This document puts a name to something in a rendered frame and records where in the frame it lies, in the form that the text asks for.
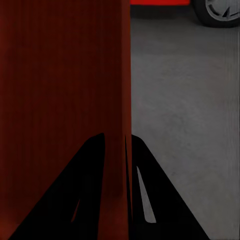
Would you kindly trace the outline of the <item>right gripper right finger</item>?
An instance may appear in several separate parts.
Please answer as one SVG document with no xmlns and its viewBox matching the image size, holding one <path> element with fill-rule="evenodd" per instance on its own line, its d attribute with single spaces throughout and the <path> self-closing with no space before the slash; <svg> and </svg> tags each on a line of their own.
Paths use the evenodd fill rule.
<svg viewBox="0 0 240 240">
<path fill-rule="evenodd" d="M 129 240 L 210 240 L 145 142 L 131 136 L 132 210 L 125 141 Z M 138 170 L 156 223 L 145 220 Z"/>
</svg>

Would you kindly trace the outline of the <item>storage box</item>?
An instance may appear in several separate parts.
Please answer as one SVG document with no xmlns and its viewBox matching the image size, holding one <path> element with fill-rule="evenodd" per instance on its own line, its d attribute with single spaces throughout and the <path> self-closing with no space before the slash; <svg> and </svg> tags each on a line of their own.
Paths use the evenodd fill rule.
<svg viewBox="0 0 240 240">
<path fill-rule="evenodd" d="M 97 240 L 129 240 L 130 16 L 130 0 L 0 0 L 0 240 L 101 133 Z"/>
</svg>

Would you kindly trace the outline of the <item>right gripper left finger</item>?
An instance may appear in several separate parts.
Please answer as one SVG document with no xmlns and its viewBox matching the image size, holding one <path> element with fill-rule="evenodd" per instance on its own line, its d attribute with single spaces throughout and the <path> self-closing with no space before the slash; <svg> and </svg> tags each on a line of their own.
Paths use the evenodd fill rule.
<svg viewBox="0 0 240 240">
<path fill-rule="evenodd" d="M 97 240 L 104 161 L 100 133 L 85 141 L 8 240 Z"/>
</svg>

